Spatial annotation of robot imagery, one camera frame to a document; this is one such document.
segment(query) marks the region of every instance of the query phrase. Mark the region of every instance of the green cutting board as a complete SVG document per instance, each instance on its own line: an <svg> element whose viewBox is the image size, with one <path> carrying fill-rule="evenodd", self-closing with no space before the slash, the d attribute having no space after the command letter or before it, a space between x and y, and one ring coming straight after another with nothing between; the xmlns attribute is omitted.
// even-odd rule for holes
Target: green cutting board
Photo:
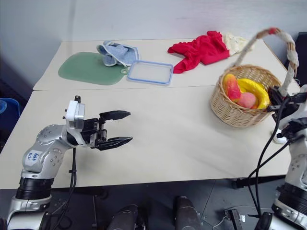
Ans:
<svg viewBox="0 0 307 230"><path fill-rule="evenodd" d="M59 76L62 78L99 85L114 85L127 73L123 65L105 66L102 55L91 52L76 53L59 68Z"/></svg>

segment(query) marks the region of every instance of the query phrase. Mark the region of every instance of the banana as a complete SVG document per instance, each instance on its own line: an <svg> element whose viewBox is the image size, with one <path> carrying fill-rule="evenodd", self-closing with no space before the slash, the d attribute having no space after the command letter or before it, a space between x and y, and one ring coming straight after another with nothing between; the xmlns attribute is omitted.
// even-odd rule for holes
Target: banana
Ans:
<svg viewBox="0 0 307 230"><path fill-rule="evenodd" d="M269 106L269 95L260 83L255 82L251 79L240 78L238 79L238 85L240 88L244 88L247 92L253 93L258 98L259 105L257 109L265 109Z"/></svg>

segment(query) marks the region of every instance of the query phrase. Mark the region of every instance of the red cloth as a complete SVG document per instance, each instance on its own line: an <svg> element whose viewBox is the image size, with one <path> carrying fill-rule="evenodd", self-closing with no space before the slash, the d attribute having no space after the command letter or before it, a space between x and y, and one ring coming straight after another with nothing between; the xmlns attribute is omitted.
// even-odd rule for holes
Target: red cloth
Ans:
<svg viewBox="0 0 307 230"><path fill-rule="evenodd" d="M229 50L222 41L222 35L208 31L191 42L179 42L168 49L168 53L183 54L185 58L174 67L174 73L195 68L201 61L208 65L229 57Z"/></svg>

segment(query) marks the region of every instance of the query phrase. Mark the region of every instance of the peach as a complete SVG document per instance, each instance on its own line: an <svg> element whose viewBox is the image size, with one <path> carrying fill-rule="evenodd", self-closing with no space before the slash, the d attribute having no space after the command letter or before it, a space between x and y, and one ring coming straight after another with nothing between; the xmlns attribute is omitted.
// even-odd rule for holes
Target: peach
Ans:
<svg viewBox="0 0 307 230"><path fill-rule="evenodd" d="M239 101L237 102L238 105L244 108L252 108L256 103L256 96L251 92L244 92L241 94Z"/></svg>
<svg viewBox="0 0 307 230"><path fill-rule="evenodd" d="M241 97L241 91L235 75L228 73L223 79L223 89L229 99L238 102Z"/></svg>

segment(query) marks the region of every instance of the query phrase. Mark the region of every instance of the gray floor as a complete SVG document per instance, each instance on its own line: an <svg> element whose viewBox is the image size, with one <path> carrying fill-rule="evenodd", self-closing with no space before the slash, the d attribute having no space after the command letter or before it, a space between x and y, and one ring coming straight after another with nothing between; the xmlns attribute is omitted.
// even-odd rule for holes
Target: gray floor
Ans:
<svg viewBox="0 0 307 230"><path fill-rule="evenodd" d="M149 229L173 230L172 207L176 196L187 196L194 204L201 219L203 230L211 230L224 216L224 210L233 206L253 206L247 188L233 189L232 180L207 180L190 182L169 182L153 184L131 184L105 186L107 198L94 197L97 221L100 226L107 226L112 215L123 206L137 204L147 209L149 215ZM276 187L283 184L283 180L260 184L261 207L270 208L277 193ZM0 190L0 215L6 216L9 202L15 190ZM54 191L49 210L55 210L65 199L67 193ZM241 215L246 216L242 223L244 230L253 230L257 219L248 214L256 214L251 207L237 208ZM71 229L91 230L94 223L93 196L74 194L67 214L73 221ZM217 230L232 230L230 221L225 220Z"/></svg>

